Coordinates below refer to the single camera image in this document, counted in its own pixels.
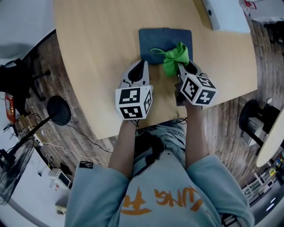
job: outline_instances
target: small black sign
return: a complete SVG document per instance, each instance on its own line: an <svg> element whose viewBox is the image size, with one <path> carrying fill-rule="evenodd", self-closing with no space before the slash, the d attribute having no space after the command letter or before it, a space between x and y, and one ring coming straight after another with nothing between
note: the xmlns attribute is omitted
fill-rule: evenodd
<svg viewBox="0 0 284 227"><path fill-rule="evenodd" d="M79 168L93 168L93 163L89 161L80 161Z"/></svg>

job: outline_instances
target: light blue t-shirt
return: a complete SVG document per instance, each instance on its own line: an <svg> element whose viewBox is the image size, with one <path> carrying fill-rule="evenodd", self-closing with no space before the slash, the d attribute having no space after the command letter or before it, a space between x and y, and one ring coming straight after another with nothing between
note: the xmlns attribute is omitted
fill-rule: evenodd
<svg viewBox="0 0 284 227"><path fill-rule="evenodd" d="M184 135L172 135L185 143ZM134 176L144 161L135 162ZM223 214L254 226L246 197L217 156L207 156L185 170L173 149L166 149L131 181L111 168L78 166L65 226L219 227Z"/></svg>

